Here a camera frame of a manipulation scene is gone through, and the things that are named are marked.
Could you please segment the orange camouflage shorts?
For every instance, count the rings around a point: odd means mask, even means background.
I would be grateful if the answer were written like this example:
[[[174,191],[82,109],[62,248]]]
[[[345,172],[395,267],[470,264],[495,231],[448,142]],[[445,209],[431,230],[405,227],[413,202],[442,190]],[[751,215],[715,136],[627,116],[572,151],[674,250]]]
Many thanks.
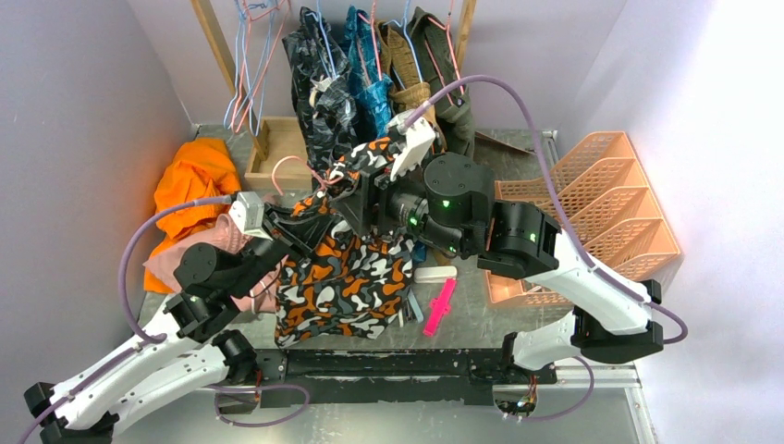
[[[387,137],[352,148],[325,173],[325,184],[296,202],[293,221],[327,221],[312,255],[286,259],[277,277],[275,343],[287,348],[321,335],[377,339],[402,308],[412,283],[414,242],[361,236],[333,201],[357,185],[364,167],[396,160]]]

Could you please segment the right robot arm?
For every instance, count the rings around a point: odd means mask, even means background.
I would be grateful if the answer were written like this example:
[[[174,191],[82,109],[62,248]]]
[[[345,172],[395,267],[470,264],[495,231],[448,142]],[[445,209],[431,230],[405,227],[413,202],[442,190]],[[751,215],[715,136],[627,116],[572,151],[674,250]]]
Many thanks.
[[[572,303],[557,322],[506,335],[498,368],[508,382],[570,357],[625,364],[664,348],[663,328],[651,313],[658,284],[628,280],[581,252],[536,205],[498,200],[493,171],[466,156],[441,154],[417,179],[396,179],[389,166],[365,167],[337,208],[361,235],[406,234]]]

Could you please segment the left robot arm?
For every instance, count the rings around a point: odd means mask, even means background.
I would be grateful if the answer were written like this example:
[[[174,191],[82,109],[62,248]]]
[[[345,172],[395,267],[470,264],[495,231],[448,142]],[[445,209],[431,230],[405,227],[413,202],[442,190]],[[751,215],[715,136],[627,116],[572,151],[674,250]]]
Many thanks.
[[[229,328],[248,296],[286,259],[308,258],[327,232],[326,216],[294,219],[259,212],[251,239],[232,253],[209,242],[190,245],[174,276],[180,291],[145,327],[99,362],[24,393],[43,443],[109,443],[142,417],[196,389],[241,385],[260,373],[257,353]]]

